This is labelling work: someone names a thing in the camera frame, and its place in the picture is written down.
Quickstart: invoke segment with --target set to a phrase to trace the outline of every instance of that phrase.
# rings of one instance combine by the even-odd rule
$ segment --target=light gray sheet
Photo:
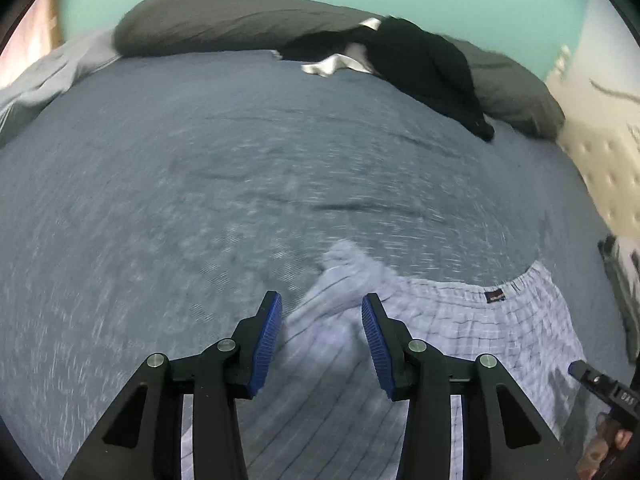
[[[95,30],[67,41],[37,60],[6,88],[0,88],[0,148],[72,85],[120,57],[113,29]]]
[[[628,380],[577,171],[495,127],[485,144],[372,76],[313,78],[269,52],[89,76],[0,151],[0,415],[18,444],[60,478],[146,355],[200,352],[269,288],[292,308],[341,238],[441,282],[540,260],[588,360]],[[585,423],[577,410],[570,447]]]

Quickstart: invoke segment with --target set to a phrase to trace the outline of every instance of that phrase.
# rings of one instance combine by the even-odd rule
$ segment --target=beige headboard
[[[546,84],[566,116],[558,145],[577,166],[613,234],[640,240],[640,97],[598,82],[570,88],[562,51]]]

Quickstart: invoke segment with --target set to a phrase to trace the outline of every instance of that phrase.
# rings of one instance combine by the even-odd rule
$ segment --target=gray comforter
[[[495,129],[485,144],[373,76],[267,52],[95,73],[0,151],[0,415],[59,478],[146,355],[200,352],[268,288],[293,309],[342,238],[439,281],[501,283],[540,260],[587,358],[628,379],[606,228],[577,171]]]

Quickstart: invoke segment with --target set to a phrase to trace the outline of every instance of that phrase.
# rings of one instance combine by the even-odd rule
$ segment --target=finger
[[[580,480],[591,480],[597,471],[597,469],[583,469],[578,473],[578,476]]]
[[[631,431],[620,430],[616,434],[616,447],[620,450],[625,449],[634,434]]]

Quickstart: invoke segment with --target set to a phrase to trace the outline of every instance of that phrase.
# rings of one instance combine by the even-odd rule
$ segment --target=dark gray pillow
[[[311,0],[144,0],[114,32],[123,56],[275,50],[322,30],[354,27],[374,14]]]
[[[277,50],[322,30],[344,30],[371,12],[311,0],[144,0],[114,32],[123,56]],[[482,111],[532,137],[555,140],[564,114],[546,85],[503,54],[446,38],[465,55]]]
[[[556,140],[564,112],[536,76],[504,54],[445,36],[466,57],[482,111],[530,137]]]

